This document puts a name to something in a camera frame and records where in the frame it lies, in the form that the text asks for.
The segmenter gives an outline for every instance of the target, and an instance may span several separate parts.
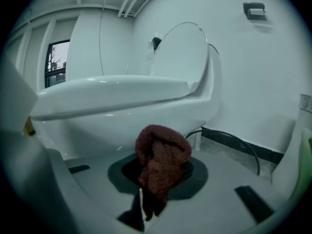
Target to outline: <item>toilet lid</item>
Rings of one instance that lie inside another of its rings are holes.
[[[192,93],[204,74],[208,50],[203,30],[193,22],[181,23],[159,44],[151,75],[185,80]]]

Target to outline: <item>window frame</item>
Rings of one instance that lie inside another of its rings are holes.
[[[65,43],[65,42],[70,42],[70,39],[53,42],[53,43],[50,43],[49,46],[48,46],[47,56],[46,56],[46,60],[45,60],[45,67],[44,67],[44,88],[47,88],[48,77],[55,76],[55,75],[58,75],[58,74],[61,74],[61,73],[66,73],[66,68],[60,68],[60,69],[57,69],[57,70],[53,70],[53,71],[47,72],[48,65],[49,65],[49,55],[50,55],[52,46],[53,45],[57,45],[57,44],[61,44],[61,43]]]

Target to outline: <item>towel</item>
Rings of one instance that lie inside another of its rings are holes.
[[[143,191],[146,221],[164,209],[171,188],[184,181],[183,165],[192,148],[180,133],[159,125],[144,128],[136,139],[135,154],[142,172],[138,183]]]

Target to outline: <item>toilet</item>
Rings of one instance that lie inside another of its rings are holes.
[[[168,32],[150,74],[82,78],[44,89],[30,115],[34,129],[46,148],[73,159],[134,148],[149,124],[187,135],[215,117],[220,57],[196,23]]]

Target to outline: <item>floor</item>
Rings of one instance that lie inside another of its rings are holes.
[[[257,163],[252,155],[237,151],[204,137],[201,138],[200,150],[210,154],[222,153],[224,156],[239,162],[241,165],[250,169],[255,174],[257,172]],[[271,182],[271,174],[276,168],[277,164],[260,158],[259,163],[260,177]]]

